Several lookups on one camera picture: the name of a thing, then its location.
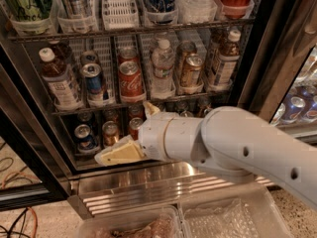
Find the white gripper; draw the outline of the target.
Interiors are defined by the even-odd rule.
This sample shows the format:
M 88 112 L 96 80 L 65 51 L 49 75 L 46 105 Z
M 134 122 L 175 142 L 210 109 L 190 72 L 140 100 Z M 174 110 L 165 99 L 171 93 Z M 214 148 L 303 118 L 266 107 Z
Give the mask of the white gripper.
M 160 109 L 149 101 L 144 101 L 143 106 L 148 119 L 138 132 L 140 144 L 131 136 L 122 138 L 95 155 L 94 159 L 99 165 L 110 167 L 130 164 L 142 161 L 146 156 L 151 160 L 170 161 L 164 148 L 164 136 L 169 123 L 178 117 L 178 114 L 160 112 Z

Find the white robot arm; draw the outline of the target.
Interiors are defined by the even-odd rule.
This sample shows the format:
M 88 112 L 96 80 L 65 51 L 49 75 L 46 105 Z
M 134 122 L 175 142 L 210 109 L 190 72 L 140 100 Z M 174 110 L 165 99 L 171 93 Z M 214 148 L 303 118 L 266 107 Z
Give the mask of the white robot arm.
M 182 161 L 235 183 L 262 176 L 317 207 L 316 148 L 238 107 L 218 107 L 203 118 L 162 112 L 148 101 L 144 107 L 147 120 L 138 139 L 127 136 L 102 150 L 98 164 Z

